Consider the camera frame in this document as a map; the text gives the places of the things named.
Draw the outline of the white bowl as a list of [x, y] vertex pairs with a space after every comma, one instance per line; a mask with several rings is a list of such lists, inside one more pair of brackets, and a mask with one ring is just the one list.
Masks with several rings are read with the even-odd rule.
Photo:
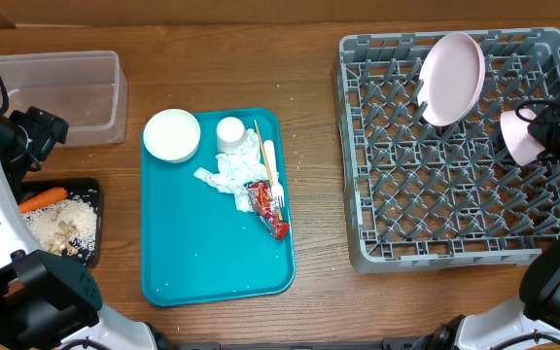
[[172, 163], [189, 160], [196, 153], [201, 128], [196, 117], [181, 109], [153, 115], [143, 130], [143, 144], [155, 158]]

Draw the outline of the red snack wrapper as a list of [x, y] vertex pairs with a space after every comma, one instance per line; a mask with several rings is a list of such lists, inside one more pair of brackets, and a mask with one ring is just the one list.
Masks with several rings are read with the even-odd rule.
[[277, 241], [283, 240], [289, 232], [290, 224], [281, 218], [279, 206], [271, 194], [268, 182], [249, 183], [246, 190], [253, 210], [270, 235]]

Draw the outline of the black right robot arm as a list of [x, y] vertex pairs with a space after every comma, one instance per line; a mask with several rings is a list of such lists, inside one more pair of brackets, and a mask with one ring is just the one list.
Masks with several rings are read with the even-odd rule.
[[[560, 160], [560, 103], [521, 103], [501, 116], [502, 133], [520, 166]], [[519, 294], [478, 315], [459, 316], [413, 343], [415, 349], [530, 349], [546, 342], [560, 345], [560, 239], [528, 267]]]

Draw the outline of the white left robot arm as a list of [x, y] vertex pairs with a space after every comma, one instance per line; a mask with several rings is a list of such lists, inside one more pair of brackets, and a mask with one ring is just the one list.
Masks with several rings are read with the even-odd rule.
[[22, 180], [37, 172], [67, 122], [36, 107], [0, 105], [0, 345], [9, 349], [170, 349], [148, 323], [105, 304], [78, 261], [42, 248], [18, 208]]

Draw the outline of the large white plate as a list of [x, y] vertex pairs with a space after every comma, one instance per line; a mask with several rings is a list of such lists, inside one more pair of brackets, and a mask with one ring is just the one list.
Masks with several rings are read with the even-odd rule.
[[478, 101], [485, 80], [485, 58], [468, 34], [452, 32], [435, 43], [421, 67], [423, 86], [417, 102], [433, 126], [448, 126], [465, 117]]

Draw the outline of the pink bowl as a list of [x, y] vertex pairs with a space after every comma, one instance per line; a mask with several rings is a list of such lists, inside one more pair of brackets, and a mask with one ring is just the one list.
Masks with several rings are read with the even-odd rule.
[[520, 166], [525, 166], [538, 158], [545, 147], [528, 131], [530, 120], [537, 115], [530, 109], [520, 109], [520, 119], [515, 111], [503, 112], [500, 116], [500, 126], [507, 150], [513, 160]]

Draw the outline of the orange carrot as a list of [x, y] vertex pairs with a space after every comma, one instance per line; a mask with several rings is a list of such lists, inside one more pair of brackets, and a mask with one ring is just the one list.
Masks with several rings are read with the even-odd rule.
[[21, 214], [25, 214], [31, 211], [41, 209], [43, 207], [56, 204], [68, 196], [68, 191], [63, 187], [56, 187], [49, 189], [45, 192], [41, 192], [36, 196], [23, 201], [18, 209]]

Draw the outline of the white tissue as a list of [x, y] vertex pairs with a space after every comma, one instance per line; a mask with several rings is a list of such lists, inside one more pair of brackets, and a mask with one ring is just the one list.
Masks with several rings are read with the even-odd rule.
[[216, 155], [218, 173], [203, 167], [195, 170], [193, 176], [219, 193], [234, 196], [235, 207], [242, 212], [253, 212], [247, 185], [268, 179], [266, 167], [262, 163], [258, 133], [250, 128], [244, 143], [235, 154]]

